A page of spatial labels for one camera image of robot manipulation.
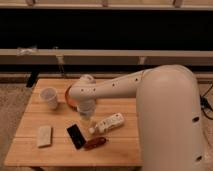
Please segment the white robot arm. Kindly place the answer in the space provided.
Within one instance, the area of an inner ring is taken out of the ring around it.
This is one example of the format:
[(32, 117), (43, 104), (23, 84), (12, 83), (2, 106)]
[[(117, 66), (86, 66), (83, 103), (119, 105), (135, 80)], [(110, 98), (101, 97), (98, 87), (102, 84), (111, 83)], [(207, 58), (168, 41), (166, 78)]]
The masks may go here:
[(85, 75), (69, 96), (83, 115), (96, 99), (136, 100), (142, 171), (205, 171), (200, 94), (188, 68), (162, 65), (100, 83)]

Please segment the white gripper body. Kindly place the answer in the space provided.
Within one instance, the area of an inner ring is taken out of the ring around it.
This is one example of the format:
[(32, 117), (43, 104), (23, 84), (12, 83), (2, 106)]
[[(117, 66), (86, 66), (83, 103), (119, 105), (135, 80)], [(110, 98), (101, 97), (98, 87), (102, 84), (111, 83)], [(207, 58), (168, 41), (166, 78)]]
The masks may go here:
[(77, 111), (81, 117), (90, 118), (95, 112), (96, 103), (94, 100), (81, 101), (77, 105)]

